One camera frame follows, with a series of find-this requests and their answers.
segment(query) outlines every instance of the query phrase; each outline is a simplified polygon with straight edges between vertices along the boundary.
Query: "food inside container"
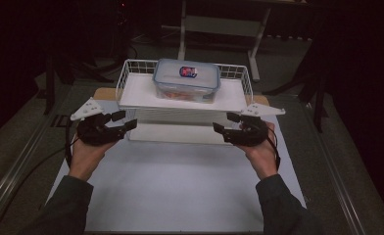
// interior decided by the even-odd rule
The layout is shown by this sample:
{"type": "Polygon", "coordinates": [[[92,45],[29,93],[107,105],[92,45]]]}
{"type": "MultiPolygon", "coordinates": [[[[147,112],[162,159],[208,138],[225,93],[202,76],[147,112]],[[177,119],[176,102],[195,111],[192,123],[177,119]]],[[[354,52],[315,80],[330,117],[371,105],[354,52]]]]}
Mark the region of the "food inside container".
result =
{"type": "Polygon", "coordinates": [[[210,63],[160,59],[153,74],[158,98],[213,103],[219,68],[210,63]]]}

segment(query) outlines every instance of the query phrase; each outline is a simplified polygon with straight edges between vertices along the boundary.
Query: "white wire basket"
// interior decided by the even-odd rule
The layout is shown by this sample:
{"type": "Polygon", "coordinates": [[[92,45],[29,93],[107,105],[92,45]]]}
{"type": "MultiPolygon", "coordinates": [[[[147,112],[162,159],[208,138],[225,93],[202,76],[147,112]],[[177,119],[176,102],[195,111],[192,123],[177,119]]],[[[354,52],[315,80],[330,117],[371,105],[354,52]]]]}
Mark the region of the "white wire basket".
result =
{"type": "Polygon", "coordinates": [[[192,104],[193,102],[189,101],[178,102],[177,104],[181,104],[181,107],[175,108],[168,106],[151,108],[148,105],[132,106],[133,103],[143,99],[143,96],[152,96],[152,99],[148,100],[152,103],[163,102],[163,99],[158,98],[156,94],[150,94],[154,92],[153,90],[131,89],[133,87],[132,79],[139,81],[139,79],[146,77],[152,82],[152,76],[157,64],[158,61],[151,60],[126,60],[121,70],[116,89],[117,103],[121,110],[126,110],[126,119],[124,121],[135,118],[138,120],[137,128],[129,133],[130,140],[222,144],[223,139],[212,130],[213,121],[225,126],[230,125],[231,121],[227,120],[225,115],[225,112],[230,112],[227,111],[229,107],[234,107],[233,112],[240,113],[241,109],[254,103],[247,68],[244,66],[215,64],[219,67],[221,89],[222,87],[226,89],[227,85],[232,83],[236,88],[231,93],[226,89],[228,92],[223,92],[222,98],[218,98],[221,101],[218,104],[222,103],[226,109],[212,109],[211,105],[192,104]],[[134,101],[129,102],[129,106],[122,105],[125,104],[127,99],[134,101]],[[190,109],[190,106],[194,105],[198,108],[190,109]]]}

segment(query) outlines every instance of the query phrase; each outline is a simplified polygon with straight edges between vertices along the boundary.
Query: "person's arm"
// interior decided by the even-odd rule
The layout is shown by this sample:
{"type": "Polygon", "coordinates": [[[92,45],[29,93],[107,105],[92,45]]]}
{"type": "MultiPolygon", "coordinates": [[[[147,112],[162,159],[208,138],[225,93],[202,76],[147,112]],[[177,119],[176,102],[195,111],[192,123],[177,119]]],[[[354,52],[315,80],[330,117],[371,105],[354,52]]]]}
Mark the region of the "person's arm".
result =
{"type": "Polygon", "coordinates": [[[69,174],[64,176],[40,215],[19,234],[83,234],[93,191],[86,181],[114,144],[94,147],[77,140],[73,144],[69,174]]]}
{"type": "MultiPolygon", "coordinates": [[[[274,140],[274,124],[268,138],[274,140]]],[[[264,217],[264,234],[323,234],[319,220],[300,204],[277,172],[274,149],[268,141],[255,147],[242,149],[260,182],[256,186],[264,217]]]]}

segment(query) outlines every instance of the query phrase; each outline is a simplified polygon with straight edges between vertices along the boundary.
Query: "red and blue label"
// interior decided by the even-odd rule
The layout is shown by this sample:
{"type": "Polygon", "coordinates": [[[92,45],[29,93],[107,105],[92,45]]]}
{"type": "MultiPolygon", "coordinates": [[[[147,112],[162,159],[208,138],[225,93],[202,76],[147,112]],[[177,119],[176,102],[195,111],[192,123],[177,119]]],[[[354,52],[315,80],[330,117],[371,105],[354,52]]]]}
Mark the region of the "red and blue label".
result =
{"type": "Polygon", "coordinates": [[[179,70],[179,75],[183,77],[195,78],[198,75],[198,70],[192,67],[182,67],[179,70]]]}

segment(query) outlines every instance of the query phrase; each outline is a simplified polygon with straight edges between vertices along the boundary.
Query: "person's left hand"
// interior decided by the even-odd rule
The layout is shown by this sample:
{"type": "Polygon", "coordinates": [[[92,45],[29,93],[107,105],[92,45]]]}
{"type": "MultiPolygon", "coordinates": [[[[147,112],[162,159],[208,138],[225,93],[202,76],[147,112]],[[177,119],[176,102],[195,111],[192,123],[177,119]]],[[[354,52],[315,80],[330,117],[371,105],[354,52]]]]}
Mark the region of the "person's left hand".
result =
{"type": "Polygon", "coordinates": [[[85,144],[80,139],[76,140],[76,142],[73,143],[72,162],[68,175],[87,181],[100,161],[104,158],[106,151],[116,143],[117,142],[101,146],[91,146],[85,144]]]}

